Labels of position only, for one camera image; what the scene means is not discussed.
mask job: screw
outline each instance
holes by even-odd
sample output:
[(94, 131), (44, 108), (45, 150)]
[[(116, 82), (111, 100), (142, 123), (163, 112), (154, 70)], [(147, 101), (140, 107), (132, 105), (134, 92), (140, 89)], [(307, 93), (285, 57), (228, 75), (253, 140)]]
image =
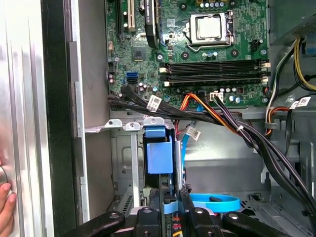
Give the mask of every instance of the screw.
[(260, 53), (261, 53), (262, 55), (266, 55), (266, 54), (267, 54), (267, 51), (266, 51), (265, 49), (262, 49), (262, 50), (260, 51)]
[(228, 216), (229, 216), (230, 218), (234, 219), (234, 220), (237, 220), (237, 219), (238, 219), (238, 216), (237, 216), (236, 214), (233, 214), (233, 213), (229, 214)]
[(119, 217), (119, 215), (117, 215), (116, 213), (112, 213), (110, 216), (111, 219), (116, 219), (118, 217)]
[(202, 213), (203, 213), (203, 210), (200, 209), (200, 208), (197, 208), (197, 209), (195, 209), (195, 212), (198, 213), (198, 214), (202, 214)]

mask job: wire bundle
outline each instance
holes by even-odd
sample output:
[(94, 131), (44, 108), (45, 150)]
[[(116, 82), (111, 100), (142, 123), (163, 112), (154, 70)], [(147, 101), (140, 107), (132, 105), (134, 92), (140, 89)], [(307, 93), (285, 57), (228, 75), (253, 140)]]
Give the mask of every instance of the wire bundle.
[[(290, 161), (286, 158), (285, 155), (270, 142), (263, 134), (254, 129), (251, 125), (248, 125), (245, 122), (236, 120), (224, 103), (218, 98), (214, 97), (214, 102), (220, 108), (222, 114), (219, 115), (207, 102), (202, 101), (194, 94), (187, 94), (184, 98), (183, 103), (185, 108), (186, 103), (189, 99), (194, 99), (196, 102), (200, 103), (206, 112), (196, 112), (196, 111), (184, 111), (176, 107), (173, 107), (165, 102), (161, 102), (159, 108), (156, 112), (149, 111), (146, 109), (147, 102), (140, 98), (129, 86), (123, 86), (121, 88), (122, 93), (128, 97), (133, 104), (121, 101), (120, 99), (110, 96), (110, 104), (122, 106), (124, 108), (132, 109), (137, 112), (154, 116), (162, 117), (164, 119), (173, 119), (173, 120), (198, 120), (209, 122), (217, 125), (222, 125), (228, 128), (233, 133), (241, 136), (246, 145), (254, 148), (258, 154), (263, 158), (268, 171), (271, 173), (272, 177), (277, 181), (277, 183), (284, 188), (292, 197), (298, 200), (304, 207), (304, 213), (306, 213), (310, 219), (314, 235), (316, 236), (316, 203), (312, 195), (309, 193), (306, 185), (303, 180), (293, 168)], [(284, 172), (281, 167), (281, 163), (289, 171), (293, 177), (295, 183), (293, 183), (289, 177)]]

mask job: orange wire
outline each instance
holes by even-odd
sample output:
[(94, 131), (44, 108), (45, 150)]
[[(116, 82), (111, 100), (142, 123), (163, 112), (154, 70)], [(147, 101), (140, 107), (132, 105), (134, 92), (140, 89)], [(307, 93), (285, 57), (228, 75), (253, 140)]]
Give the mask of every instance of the orange wire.
[(190, 96), (192, 96), (195, 100), (197, 100), (200, 104), (203, 105), (204, 108), (206, 108), (207, 111), (209, 111), (223, 126), (231, 130), (233, 133), (238, 134), (233, 128), (231, 128), (223, 119), (222, 117), (209, 105), (206, 105), (203, 101), (201, 101), (200, 98), (198, 98), (196, 95), (189, 93)]
[[(288, 107), (284, 107), (284, 106), (280, 106), (280, 107), (275, 107), (272, 110), (269, 111), (268, 113), (268, 123), (272, 123), (272, 115), (276, 112), (276, 111), (289, 111), (290, 109)], [(266, 131), (266, 136), (270, 135), (272, 133), (272, 129), (267, 129)]]

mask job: sata port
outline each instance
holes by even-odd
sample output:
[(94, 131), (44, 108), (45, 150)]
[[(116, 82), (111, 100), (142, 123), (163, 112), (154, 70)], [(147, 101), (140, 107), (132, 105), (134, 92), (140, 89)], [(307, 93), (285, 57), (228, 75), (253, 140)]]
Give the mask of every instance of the sata port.
[(125, 75), (127, 83), (136, 83), (138, 81), (138, 72), (130, 72)]

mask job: white label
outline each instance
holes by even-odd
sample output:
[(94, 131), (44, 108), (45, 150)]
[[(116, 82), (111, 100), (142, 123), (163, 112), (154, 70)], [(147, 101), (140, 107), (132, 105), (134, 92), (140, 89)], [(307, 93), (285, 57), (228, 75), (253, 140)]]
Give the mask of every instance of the white label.
[(189, 126), (186, 132), (187, 135), (192, 137), (194, 140), (198, 140), (199, 135), (201, 134), (200, 131), (196, 130), (194, 127)]
[(291, 105), (290, 110), (294, 110), (294, 109), (296, 108), (298, 102), (299, 102), (299, 101), (295, 101), (295, 102)]
[(198, 123), (198, 121), (196, 121), (196, 120), (195, 120), (195, 121), (192, 121), (191, 124), (190, 124), (190, 126), (191, 126), (191, 127), (196, 127), (196, 126), (197, 126), (197, 123)]
[(151, 95), (146, 108), (150, 111), (156, 112), (160, 103), (161, 103), (161, 98), (155, 95)]
[(167, 19), (167, 27), (175, 27), (176, 20), (175, 19)]
[(311, 100), (311, 97), (304, 97), (300, 99), (296, 107), (307, 106), (310, 100)]

